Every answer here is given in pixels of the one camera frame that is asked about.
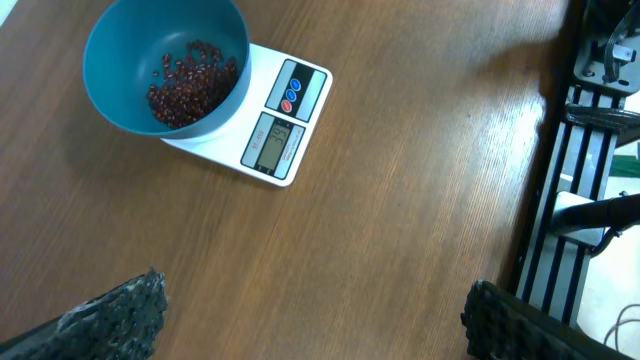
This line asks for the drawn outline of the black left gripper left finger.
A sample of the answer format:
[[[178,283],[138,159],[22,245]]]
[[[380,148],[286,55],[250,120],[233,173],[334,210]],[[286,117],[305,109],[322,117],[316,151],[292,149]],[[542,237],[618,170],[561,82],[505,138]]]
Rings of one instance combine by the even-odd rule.
[[[1,344],[3,359],[148,359],[164,327],[166,277],[150,269]]]

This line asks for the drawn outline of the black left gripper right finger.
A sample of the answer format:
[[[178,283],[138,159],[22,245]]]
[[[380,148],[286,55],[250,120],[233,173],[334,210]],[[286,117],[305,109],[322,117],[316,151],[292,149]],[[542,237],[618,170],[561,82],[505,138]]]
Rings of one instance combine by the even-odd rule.
[[[622,360],[626,356],[478,280],[467,295],[462,325],[477,359]]]

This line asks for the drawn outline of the white digital kitchen scale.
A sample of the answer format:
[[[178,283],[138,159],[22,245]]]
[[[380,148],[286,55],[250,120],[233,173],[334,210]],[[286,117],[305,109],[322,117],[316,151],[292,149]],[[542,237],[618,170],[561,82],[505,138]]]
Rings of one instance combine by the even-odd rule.
[[[167,139],[175,148],[286,187],[298,171],[333,83],[321,66],[257,44],[250,46],[243,102],[220,128]]]

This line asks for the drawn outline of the red beans in bowl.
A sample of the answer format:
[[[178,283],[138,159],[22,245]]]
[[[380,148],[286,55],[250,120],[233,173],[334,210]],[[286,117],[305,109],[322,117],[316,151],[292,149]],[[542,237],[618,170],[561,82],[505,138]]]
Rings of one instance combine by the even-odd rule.
[[[236,58],[225,57],[218,47],[195,40],[185,50],[184,57],[162,56],[162,69],[152,72],[146,94],[154,118],[172,130],[209,115],[239,80]]]

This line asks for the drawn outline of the teal blue bowl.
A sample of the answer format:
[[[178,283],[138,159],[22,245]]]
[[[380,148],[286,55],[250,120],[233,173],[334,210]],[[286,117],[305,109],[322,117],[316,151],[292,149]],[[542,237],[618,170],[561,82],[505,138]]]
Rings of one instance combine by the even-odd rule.
[[[146,93],[161,57],[185,55],[201,40],[236,60],[239,81],[203,119],[179,129],[152,114]],[[120,0],[95,24],[85,46],[83,79],[97,111],[113,125],[138,135],[186,139],[214,132],[239,109],[251,77],[246,22],[230,0]]]

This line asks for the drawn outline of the aluminium frame rail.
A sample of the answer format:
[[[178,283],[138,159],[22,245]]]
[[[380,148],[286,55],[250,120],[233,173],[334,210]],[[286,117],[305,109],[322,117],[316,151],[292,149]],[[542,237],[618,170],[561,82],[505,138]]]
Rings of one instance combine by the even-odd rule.
[[[621,110],[625,99],[572,86],[558,101],[543,133],[539,166],[530,176],[532,188],[520,216],[523,230],[516,236],[518,251],[507,291],[576,327],[590,250],[604,230],[559,235],[552,223],[562,210],[604,198],[617,134],[568,122],[566,104]]]

